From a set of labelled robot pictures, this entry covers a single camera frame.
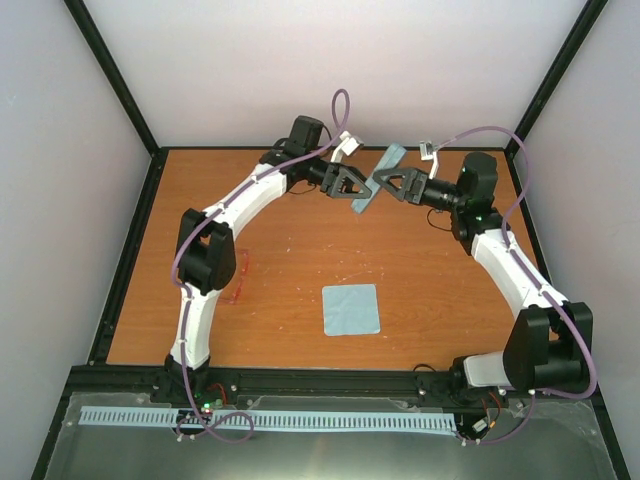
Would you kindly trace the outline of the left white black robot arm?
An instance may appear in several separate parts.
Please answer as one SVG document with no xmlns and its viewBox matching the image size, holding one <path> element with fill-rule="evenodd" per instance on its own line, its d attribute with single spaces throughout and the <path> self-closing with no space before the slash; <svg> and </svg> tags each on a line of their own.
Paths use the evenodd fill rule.
<svg viewBox="0 0 640 480">
<path fill-rule="evenodd" d="M 335 144 L 322 147 L 319 139 L 325 128 L 315 118 L 297 117 L 288 137 L 264 153 L 229 194 L 202 211 L 188 209 L 182 215 L 172 264 L 172 280 L 181 293 L 180 319 L 165 368 L 174 392 L 184 401 L 197 402 L 207 393 L 214 312 L 235 275 L 235 244 L 242 230 L 299 182 L 331 198 L 370 198 L 365 177 L 342 162 L 362 147 L 362 141 L 342 131 Z"/>
</svg>

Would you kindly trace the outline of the light blue cleaning cloth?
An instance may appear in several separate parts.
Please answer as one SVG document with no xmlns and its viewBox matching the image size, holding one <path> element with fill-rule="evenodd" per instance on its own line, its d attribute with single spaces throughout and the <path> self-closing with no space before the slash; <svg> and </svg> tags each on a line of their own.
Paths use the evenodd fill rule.
<svg viewBox="0 0 640 480">
<path fill-rule="evenodd" d="M 325 286 L 322 307 L 326 336 L 375 335 L 381 330 L 374 284 Z"/>
</svg>

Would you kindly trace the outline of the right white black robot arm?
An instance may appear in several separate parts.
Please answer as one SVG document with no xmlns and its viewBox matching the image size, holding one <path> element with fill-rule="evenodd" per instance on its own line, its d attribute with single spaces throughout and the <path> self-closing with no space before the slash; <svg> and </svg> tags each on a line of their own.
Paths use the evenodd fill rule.
<svg viewBox="0 0 640 480">
<path fill-rule="evenodd" d="M 592 312 L 583 302 L 569 301 L 542 276 L 494 207 L 494 157 L 468 154 L 454 183 L 415 167 L 377 169 L 372 178 L 399 201 L 449 213 L 454 238 L 484 268 L 514 316 L 503 351 L 454 361 L 455 388 L 496 387 L 569 399 L 595 393 Z"/>
</svg>

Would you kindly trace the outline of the pink transparent sunglasses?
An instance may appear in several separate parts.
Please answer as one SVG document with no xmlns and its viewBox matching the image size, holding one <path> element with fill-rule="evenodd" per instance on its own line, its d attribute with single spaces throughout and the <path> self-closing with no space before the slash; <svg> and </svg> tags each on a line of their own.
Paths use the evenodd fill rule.
<svg viewBox="0 0 640 480">
<path fill-rule="evenodd" d="M 228 284 L 220 300 L 225 304 L 235 305 L 240 298 L 242 289 L 249 273 L 250 251 L 242 248 L 236 251 L 236 272 L 230 284 Z"/>
</svg>

